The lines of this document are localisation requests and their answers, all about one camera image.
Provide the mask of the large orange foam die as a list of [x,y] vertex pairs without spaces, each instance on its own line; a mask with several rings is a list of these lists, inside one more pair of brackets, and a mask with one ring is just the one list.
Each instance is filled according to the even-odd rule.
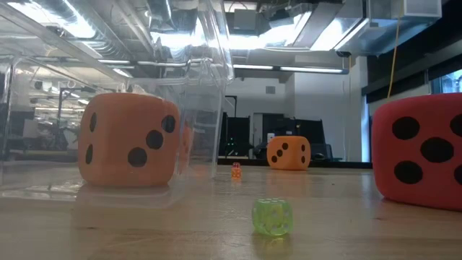
[[165,186],[179,144],[176,104],[133,93],[97,95],[80,123],[79,172],[96,186]]
[[267,144],[266,156],[271,169],[307,170],[310,143],[303,136],[276,136]]

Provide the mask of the small green translucent die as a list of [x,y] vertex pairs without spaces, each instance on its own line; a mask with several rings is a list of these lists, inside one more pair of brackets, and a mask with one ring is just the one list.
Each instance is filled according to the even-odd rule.
[[257,199],[253,203],[251,213],[253,227],[257,233],[280,236],[292,232],[292,207],[284,199]]

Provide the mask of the large red foam die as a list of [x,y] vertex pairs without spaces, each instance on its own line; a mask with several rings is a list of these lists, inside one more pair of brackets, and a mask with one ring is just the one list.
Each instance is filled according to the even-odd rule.
[[394,100],[372,119],[379,192],[395,202],[462,211],[462,93]]

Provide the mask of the black cabinet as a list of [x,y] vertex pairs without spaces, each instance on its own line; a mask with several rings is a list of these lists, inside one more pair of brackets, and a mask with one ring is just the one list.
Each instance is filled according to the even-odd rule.
[[219,138],[219,156],[249,158],[249,152],[252,148],[250,116],[239,117],[237,115],[237,96],[226,95]]

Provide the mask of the black computer monitor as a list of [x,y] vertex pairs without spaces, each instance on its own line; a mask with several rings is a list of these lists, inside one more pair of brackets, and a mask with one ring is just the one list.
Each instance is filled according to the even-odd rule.
[[263,114],[263,136],[269,141],[268,134],[275,136],[302,136],[314,146],[312,160],[330,160],[331,147],[326,143],[322,120],[304,120],[287,118],[282,114]]

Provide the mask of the clear plastic bin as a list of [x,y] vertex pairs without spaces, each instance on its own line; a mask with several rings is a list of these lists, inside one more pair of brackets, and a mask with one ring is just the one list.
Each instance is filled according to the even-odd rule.
[[[0,202],[163,208],[213,173],[232,81],[222,0],[0,0]],[[165,186],[96,186],[78,166],[97,95],[168,100],[180,144]]]

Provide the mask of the fluorescent ceiling light strip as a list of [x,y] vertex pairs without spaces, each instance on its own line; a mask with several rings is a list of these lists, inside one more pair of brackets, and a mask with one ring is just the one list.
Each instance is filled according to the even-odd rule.
[[297,72],[297,73],[315,73],[315,74],[348,74],[348,69],[330,69],[320,67],[296,67],[296,66],[267,66],[267,65],[249,65],[234,64],[234,69],[259,70],[272,72]]

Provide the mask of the silver ventilation duct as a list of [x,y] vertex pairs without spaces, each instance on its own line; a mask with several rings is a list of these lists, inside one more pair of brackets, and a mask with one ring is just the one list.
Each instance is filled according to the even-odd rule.
[[447,0],[307,0],[272,9],[257,48],[379,56],[443,16]]

